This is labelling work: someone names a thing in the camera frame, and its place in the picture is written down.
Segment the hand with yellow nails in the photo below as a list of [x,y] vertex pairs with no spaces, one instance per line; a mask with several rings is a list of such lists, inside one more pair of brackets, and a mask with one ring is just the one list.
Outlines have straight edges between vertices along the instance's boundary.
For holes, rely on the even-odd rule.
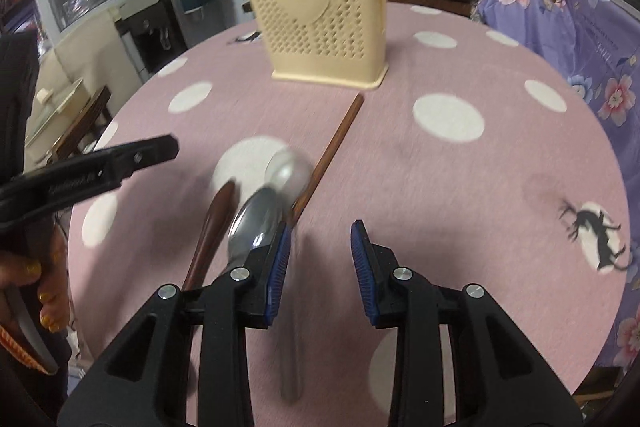
[[58,219],[50,221],[49,244],[40,254],[14,253],[11,249],[14,239],[1,237],[1,291],[11,286],[35,288],[37,321],[56,334],[70,324],[70,297],[66,237]]

